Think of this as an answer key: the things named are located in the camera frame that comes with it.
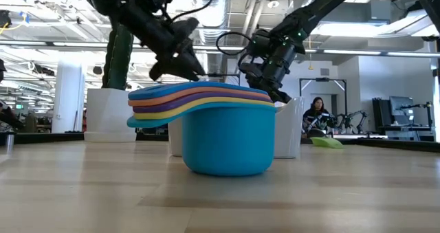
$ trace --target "plant pot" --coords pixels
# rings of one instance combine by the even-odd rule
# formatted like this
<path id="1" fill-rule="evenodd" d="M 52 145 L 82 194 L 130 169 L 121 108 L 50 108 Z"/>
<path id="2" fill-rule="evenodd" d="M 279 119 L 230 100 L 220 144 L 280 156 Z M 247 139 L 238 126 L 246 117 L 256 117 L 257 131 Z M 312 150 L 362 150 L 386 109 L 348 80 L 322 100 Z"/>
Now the plant pot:
<path id="1" fill-rule="evenodd" d="M 133 115 L 129 91 L 88 89 L 86 142 L 134 142 L 135 129 L 127 126 Z"/>

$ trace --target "blue lid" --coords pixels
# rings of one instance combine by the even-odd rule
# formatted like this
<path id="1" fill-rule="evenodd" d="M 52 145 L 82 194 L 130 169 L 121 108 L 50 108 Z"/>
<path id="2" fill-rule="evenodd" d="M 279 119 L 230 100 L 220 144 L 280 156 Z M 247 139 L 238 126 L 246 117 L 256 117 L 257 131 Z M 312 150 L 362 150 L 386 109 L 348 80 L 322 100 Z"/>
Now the blue lid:
<path id="1" fill-rule="evenodd" d="M 162 96 L 167 96 L 169 94 L 182 91 L 185 89 L 191 89 L 196 87 L 218 87 L 218 88 L 225 88 L 225 89 L 236 89 L 241 91 L 250 91 L 250 92 L 257 92 L 261 94 L 267 95 L 266 91 L 262 91 L 259 89 L 252 89 L 247 87 L 241 87 L 237 85 L 229 85 L 222 82 L 184 82 L 181 84 L 174 84 L 174 85 L 158 85 L 154 87 L 148 87 L 144 89 L 138 89 L 137 91 L 133 91 L 129 94 L 130 100 L 145 100 L 145 99 L 152 99 L 152 98 L 158 98 Z"/>
<path id="2" fill-rule="evenodd" d="M 240 102 L 210 102 L 201 104 L 199 106 L 193 107 L 185 112 L 182 112 L 178 115 L 175 115 L 170 118 L 161 119 L 161 120 L 136 120 L 134 117 L 131 117 L 127 120 L 127 125 L 133 128 L 153 128 L 157 126 L 162 126 L 172 122 L 173 120 L 186 115 L 187 113 L 200 110 L 200 109 L 211 109 L 217 107 L 238 107 L 238 108 L 253 108 L 253 109 L 262 109 L 269 110 L 276 113 L 276 107 L 261 105 L 261 104 L 250 104 L 250 103 L 240 103 Z"/>

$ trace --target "white cylinder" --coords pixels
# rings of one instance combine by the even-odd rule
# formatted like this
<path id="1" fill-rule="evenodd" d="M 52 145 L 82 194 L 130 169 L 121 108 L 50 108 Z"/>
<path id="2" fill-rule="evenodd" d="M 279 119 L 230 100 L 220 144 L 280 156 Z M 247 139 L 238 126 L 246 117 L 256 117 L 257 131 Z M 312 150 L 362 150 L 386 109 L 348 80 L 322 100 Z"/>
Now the white cylinder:
<path id="1" fill-rule="evenodd" d="M 56 71 L 52 132 L 81 131 L 83 127 L 85 67 L 64 55 Z"/>
<path id="2" fill-rule="evenodd" d="M 300 157 L 304 106 L 304 98 L 292 98 L 286 105 L 278 108 L 275 126 L 275 158 Z"/>
<path id="3" fill-rule="evenodd" d="M 88 89 L 86 142 L 134 142 L 135 129 L 127 126 L 133 115 L 129 91 Z"/>
<path id="4" fill-rule="evenodd" d="M 175 157 L 182 156 L 182 117 L 168 123 L 170 153 Z"/>

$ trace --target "computer monitor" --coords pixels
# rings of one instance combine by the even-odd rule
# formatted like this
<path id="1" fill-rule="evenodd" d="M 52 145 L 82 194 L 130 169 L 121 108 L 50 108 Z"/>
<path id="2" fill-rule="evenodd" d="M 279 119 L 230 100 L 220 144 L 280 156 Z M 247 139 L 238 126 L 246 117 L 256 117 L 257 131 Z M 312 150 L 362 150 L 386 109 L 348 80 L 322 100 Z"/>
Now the computer monitor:
<path id="1" fill-rule="evenodd" d="M 391 114 L 393 116 L 414 116 L 412 109 L 402 109 L 402 107 L 407 107 L 414 105 L 413 99 L 403 96 L 390 96 Z"/>

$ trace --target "table surface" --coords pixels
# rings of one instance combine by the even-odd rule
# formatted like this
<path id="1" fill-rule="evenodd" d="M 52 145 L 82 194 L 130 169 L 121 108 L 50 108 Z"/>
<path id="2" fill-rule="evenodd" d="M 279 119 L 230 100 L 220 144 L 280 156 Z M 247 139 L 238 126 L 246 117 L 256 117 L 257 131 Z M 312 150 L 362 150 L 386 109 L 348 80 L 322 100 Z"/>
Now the table surface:
<path id="1" fill-rule="evenodd" d="M 263 175 L 190 172 L 166 142 L 1 153 L 0 232 L 440 232 L 440 156 L 302 146 Z"/>
<path id="2" fill-rule="evenodd" d="M 431 131 L 429 126 L 381 126 L 385 131 Z"/>

